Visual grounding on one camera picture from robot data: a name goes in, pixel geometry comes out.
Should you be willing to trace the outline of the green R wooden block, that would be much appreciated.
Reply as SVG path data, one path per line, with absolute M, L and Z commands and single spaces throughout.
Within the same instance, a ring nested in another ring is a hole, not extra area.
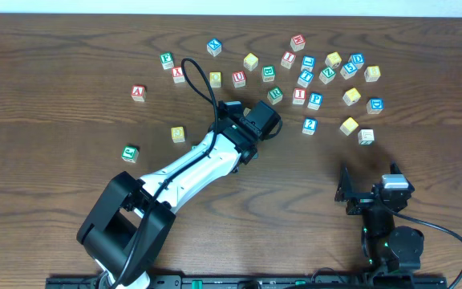
M 279 87 L 272 88 L 267 92 L 267 99 L 272 104 L 275 105 L 282 100 L 283 93 Z

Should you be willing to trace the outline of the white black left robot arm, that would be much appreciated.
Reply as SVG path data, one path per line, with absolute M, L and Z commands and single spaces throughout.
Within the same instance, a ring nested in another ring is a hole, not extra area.
M 272 126 L 248 116 L 227 116 L 203 141 L 167 167 L 135 179 L 113 177 L 76 239 L 101 266 L 111 288 L 146 288 L 181 206 L 204 187 L 247 164 Z

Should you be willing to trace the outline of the wood L top block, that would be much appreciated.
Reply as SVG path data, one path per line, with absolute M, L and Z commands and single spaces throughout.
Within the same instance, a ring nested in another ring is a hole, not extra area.
M 358 133 L 358 140 L 360 145 L 371 145 L 375 141 L 374 130 L 361 129 Z

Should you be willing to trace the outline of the blue d block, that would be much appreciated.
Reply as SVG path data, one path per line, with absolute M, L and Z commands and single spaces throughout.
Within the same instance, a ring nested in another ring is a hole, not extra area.
M 364 65 L 365 59 L 362 53 L 354 53 L 351 54 L 348 62 L 352 63 L 359 70 Z
M 381 98 L 371 98 L 367 102 L 367 113 L 368 114 L 380 114 L 384 109 L 384 102 Z

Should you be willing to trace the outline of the blue 2 wooden block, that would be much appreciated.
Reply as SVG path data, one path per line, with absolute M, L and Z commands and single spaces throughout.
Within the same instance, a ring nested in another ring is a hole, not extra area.
M 314 135 L 318 127 L 318 121 L 313 118 L 305 118 L 302 125 L 302 133 L 306 135 Z

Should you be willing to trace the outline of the red U block upper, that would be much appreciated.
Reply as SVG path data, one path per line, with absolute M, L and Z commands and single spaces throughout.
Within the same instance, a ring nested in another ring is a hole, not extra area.
M 246 77 L 243 71 L 235 71 L 232 73 L 233 86 L 241 88 L 246 85 Z

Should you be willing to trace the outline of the yellow G wooden block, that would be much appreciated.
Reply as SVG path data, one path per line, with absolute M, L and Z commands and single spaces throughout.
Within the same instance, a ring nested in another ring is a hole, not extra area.
M 171 137 L 174 143 L 185 142 L 184 128 L 182 126 L 171 128 Z

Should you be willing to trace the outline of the red I block lower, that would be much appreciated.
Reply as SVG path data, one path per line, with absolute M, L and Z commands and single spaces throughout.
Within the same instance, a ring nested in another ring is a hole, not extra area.
M 306 89 L 295 88 L 293 92 L 293 104 L 303 105 L 306 101 Z

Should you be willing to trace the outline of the red i block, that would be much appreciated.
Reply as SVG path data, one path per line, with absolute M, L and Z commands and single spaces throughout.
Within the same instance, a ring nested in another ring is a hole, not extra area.
M 306 89 L 295 88 L 293 92 L 293 104 L 303 105 L 306 101 Z
M 294 64 L 295 59 L 296 59 L 295 54 L 289 51 L 286 51 L 282 56 L 281 66 L 287 69 L 291 69 Z

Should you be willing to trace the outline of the yellow block upper middle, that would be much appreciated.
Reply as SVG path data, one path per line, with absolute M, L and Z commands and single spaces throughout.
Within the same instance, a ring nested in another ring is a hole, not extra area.
M 259 63 L 259 58 L 254 53 L 249 53 L 243 61 L 244 68 L 253 71 Z

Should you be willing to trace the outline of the blue T wooden block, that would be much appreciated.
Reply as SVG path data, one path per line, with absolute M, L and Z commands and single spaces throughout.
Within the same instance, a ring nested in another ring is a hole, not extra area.
M 312 80 L 314 79 L 314 74 L 311 71 L 302 70 L 300 76 L 298 77 L 298 85 L 303 88 L 308 88 Z

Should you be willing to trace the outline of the yellow 8 wooden block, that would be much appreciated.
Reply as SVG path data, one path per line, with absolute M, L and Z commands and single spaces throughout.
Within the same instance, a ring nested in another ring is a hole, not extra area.
M 380 76 L 381 71 L 379 66 L 368 66 L 364 72 L 364 78 L 368 83 L 377 81 Z

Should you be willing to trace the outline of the blue L wooden block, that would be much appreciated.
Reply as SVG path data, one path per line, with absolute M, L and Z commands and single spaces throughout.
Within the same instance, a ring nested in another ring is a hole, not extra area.
M 302 57 L 302 65 L 301 65 L 301 70 L 302 71 L 309 71 L 312 72 L 315 66 L 315 57 L 309 56 L 309 55 L 304 55 Z

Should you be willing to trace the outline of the blue X wooden block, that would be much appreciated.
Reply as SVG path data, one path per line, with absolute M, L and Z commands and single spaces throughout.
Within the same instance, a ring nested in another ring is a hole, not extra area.
M 222 51 L 222 43 L 218 39 L 211 39 L 206 47 L 208 53 L 213 57 L 216 57 Z

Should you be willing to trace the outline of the blue D block upper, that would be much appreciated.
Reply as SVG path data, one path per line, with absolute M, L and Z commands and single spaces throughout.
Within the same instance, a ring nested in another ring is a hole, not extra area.
M 364 65 L 365 59 L 362 53 L 354 53 L 351 54 L 348 62 L 352 63 L 359 70 Z

